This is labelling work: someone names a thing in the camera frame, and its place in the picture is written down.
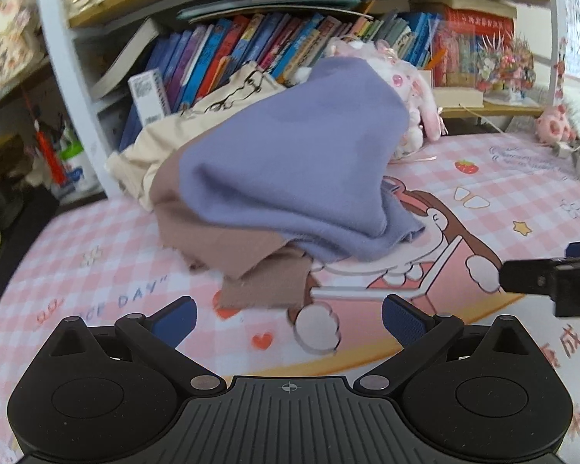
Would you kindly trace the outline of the purple and brown sweater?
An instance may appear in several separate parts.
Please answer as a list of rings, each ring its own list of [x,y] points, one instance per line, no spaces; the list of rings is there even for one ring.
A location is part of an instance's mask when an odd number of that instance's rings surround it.
[[[314,262],[372,262],[423,229],[384,183],[387,164],[328,162],[290,128],[288,90],[172,153],[150,189],[163,243],[222,275],[224,309],[302,306]]]

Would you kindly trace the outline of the pink checkered cartoon mat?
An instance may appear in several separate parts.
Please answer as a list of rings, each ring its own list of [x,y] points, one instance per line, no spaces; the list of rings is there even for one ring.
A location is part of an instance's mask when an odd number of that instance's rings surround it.
[[[0,300],[0,463],[20,455],[8,398],[67,316],[110,325],[188,295],[197,325],[180,350],[221,376],[355,377],[399,349],[381,322],[390,293],[467,322],[515,315],[568,387],[574,417],[561,457],[580,463],[580,317],[558,319],[545,297],[504,291],[496,273],[580,241],[573,162],[513,136],[454,136],[392,164],[386,179],[424,230],[370,263],[319,263],[272,234],[158,220],[132,198],[52,220]]]

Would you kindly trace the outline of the small pink plush toy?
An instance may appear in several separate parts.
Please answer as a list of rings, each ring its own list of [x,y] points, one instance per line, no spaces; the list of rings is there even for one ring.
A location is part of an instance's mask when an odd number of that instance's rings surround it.
[[[544,145],[572,143],[576,132],[570,125],[564,105],[548,107],[536,119],[536,136]]]

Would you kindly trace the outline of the cream beige garment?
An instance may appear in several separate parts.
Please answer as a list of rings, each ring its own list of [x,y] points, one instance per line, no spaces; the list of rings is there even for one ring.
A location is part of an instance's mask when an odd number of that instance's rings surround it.
[[[227,84],[204,96],[194,107],[145,126],[134,143],[110,155],[106,169],[125,195],[133,197],[150,212],[153,209],[150,188],[161,164],[175,150],[244,108],[285,89],[271,74],[250,62],[234,73]]]

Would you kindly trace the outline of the white pink bunny plush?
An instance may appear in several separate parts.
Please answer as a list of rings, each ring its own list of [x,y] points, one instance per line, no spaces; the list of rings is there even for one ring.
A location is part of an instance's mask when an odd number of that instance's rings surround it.
[[[351,164],[382,168],[445,133],[432,87],[382,41],[332,38],[325,56],[294,78],[283,113],[328,162],[338,152]]]

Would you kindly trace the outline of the red tassel ornament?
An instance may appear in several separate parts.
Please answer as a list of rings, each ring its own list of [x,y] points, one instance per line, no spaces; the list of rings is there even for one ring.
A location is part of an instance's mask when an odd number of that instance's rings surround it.
[[[41,120],[34,111],[27,91],[24,87],[20,87],[20,90],[22,90],[22,99],[24,100],[33,121],[38,146],[41,149],[41,154],[43,154],[44,160],[48,164],[52,179],[58,186],[64,186],[67,183],[67,176],[56,158],[50,139],[48,139],[47,135],[44,134],[43,130],[41,130]]]

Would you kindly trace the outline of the wooden white bookshelf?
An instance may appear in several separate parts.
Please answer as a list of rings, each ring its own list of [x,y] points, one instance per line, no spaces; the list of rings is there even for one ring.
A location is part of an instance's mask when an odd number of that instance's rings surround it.
[[[37,0],[41,28],[53,73],[85,155],[106,197],[120,196],[118,182],[106,171],[106,161],[117,151],[132,106],[125,80],[109,89],[98,87],[122,46],[145,21],[155,22],[160,34],[187,29],[200,16],[219,16],[237,10],[333,10],[340,20],[355,23],[378,14],[387,0],[106,0],[75,17],[63,0]],[[395,10],[420,0],[391,0]],[[565,34],[563,0],[495,0],[546,7],[551,11],[550,56],[558,55]]]

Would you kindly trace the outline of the white Garbllet book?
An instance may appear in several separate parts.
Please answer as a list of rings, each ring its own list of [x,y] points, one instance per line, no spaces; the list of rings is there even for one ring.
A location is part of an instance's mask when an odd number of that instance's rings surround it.
[[[128,88],[142,127],[171,114],[163,78],[158,68],[133,75],[128,79]]]

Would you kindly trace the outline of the red book box set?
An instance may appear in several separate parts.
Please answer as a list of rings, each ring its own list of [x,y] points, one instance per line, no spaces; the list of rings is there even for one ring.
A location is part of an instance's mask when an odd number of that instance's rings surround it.
[[[433,70],[434,85],[485,91],[495,78],[503,48],[513,38],[514,18],[448,5],[439,15],[433,52],[441,58]]]

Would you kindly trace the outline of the row of colourful books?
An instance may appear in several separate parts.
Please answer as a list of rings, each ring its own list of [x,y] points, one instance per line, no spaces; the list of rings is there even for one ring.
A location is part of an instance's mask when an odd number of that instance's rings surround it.
[[[200,16],[184,31],[155,39],[145,69],[160,70],[169,106],[176,111],[184,104],[194,106],[250,62],[281,85],[293,86],[299,68],[313,67],[321,60],[332,38],[382,41],[399,59],[417,68],[414,53],[402,53],[402,46],[382,30],[382,20],[361,16],[350,23],[340,16],[333,10],[290,7],[279,12],[247,9]]]

